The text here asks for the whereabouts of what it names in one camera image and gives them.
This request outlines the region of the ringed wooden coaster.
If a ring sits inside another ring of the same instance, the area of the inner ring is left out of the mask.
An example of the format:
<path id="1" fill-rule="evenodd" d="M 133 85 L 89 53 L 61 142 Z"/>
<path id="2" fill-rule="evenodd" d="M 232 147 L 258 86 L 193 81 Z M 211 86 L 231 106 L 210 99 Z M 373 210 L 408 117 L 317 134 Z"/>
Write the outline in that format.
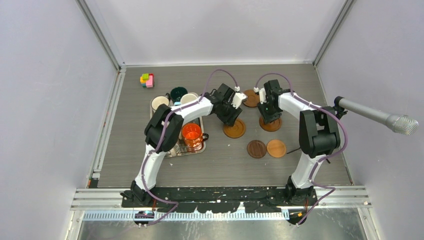
<path id="1" fill-rule="evenodd" d="M 278 118 L 277 120 L 272 121 L 270 123 L 265 123 L 262 116 L 259 118 L 260 127 L 267 132 L 275 132 L 279 130 L 282 126 L 282 123 L 283 121 L 281 118 Z"/>
<path id="2" fill-rule="evenodd" d="M 227 137 L 237 139 L 244 135 L 247 127 L 243 120 L 237 118 L 233 126 L 224 125 L 222 129 Z"/>
<path id="3" fill-rule="evenodd" d="M 246 100 L 243 102 L 243 104 L 246 107 L 249 108 L 256 108 L 257 104 L 260 102 L 260 97 L 259 95 L 257 95 L 253 89 L 247 89 L 243 92 L 247 98 Z"/>

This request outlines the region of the light wooden coaster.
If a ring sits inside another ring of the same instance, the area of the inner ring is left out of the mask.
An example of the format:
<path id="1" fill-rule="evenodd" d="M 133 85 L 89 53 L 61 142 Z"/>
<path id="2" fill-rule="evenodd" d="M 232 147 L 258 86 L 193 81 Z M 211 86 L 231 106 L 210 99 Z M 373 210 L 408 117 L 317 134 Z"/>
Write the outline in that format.
<path id="1" fill-rule="evenodd" d="M 286 144 L 279 139 L 272 139 L 266 145 L 268 154 L 274 158 L 282 158 L 287 153 Z"/>

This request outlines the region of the dark walnut coaster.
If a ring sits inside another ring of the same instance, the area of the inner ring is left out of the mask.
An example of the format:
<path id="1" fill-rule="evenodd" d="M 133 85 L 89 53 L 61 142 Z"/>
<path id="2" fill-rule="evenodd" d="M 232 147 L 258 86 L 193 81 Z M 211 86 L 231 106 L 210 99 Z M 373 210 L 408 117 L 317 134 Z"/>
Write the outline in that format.
<path id="1" fill-rule="evenodd" d="M 260 140 L 252 140 L 246 147 L 249 156 L 255 159 L 263 158 L 267 154 L 267 147 L 264 142 Z"/>

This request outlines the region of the orange translucent cup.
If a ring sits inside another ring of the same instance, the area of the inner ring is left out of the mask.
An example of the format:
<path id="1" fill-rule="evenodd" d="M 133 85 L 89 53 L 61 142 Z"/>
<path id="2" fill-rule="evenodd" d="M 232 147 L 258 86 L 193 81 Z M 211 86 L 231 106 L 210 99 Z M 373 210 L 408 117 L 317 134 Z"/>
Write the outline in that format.
<path id="1" fill-rule="evenodd" d="M 202 131 L 202 128 L 196 123 L 187 123 L 181 129 L 182 139 L 187 147 L 199 148 L 209 139 L 209 135 Z"/>

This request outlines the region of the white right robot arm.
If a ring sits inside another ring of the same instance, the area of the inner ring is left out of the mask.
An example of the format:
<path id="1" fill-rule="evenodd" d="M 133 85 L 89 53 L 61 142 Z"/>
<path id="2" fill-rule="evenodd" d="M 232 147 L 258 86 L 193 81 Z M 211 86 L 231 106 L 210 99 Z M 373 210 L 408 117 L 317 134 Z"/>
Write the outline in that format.
<path id="1" fill-rule="evenodd" d="M 294 173 L 287 180 L 283 196 L 291 205 L 312 200 L 313 180 L 318 169 L 341 143 L 334 109 L 320 107 L 290 89 L 282 89 L 276 79 L 267 81 L 262 88 L 255 86 L 253 91 L 259 96 L 257 108 L 264 123 L 276 121 L 282 112 L 299 121 L 298 141 L 302 154 Z"/>

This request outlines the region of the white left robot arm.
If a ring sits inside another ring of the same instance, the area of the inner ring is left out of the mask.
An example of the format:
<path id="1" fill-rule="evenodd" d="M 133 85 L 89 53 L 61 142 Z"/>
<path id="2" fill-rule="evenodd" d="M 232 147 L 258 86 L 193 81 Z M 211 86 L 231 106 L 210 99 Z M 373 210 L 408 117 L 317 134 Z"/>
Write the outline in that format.
<path id="1" fill-rule="evenodd" d="M 123 200 L 148 207 L 154 199 L 151 190 L 156 186 L 163 159 L 177 144 L 183 126 L 211 114 L 225 125 L 233 126 L 246 99 L 238 86 L 231 88 L 223 83 L 188 103 L 172 107 L 159 105 L 144 130 L 146 147 L 141 168 L 130 189 L 121 193 Z"/>

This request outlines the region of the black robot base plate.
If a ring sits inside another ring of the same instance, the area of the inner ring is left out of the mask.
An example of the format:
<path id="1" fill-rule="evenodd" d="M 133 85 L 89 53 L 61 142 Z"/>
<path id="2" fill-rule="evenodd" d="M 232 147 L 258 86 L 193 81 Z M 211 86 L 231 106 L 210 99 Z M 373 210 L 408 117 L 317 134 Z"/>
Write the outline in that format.
<path id="1" fill-rule="evenodd" d="M 237 187 L 154 187 L 150 192 L 137 186 L 124 190 L 124 208 L 151 208 L 160 213 L 212 212 L 234 213 L 243 207 L 246 213 L 277 213 L 282 207 L 305 210 L 318 200 L 310 187 L 293 193 L 291 189 L 275 186 Z"/>

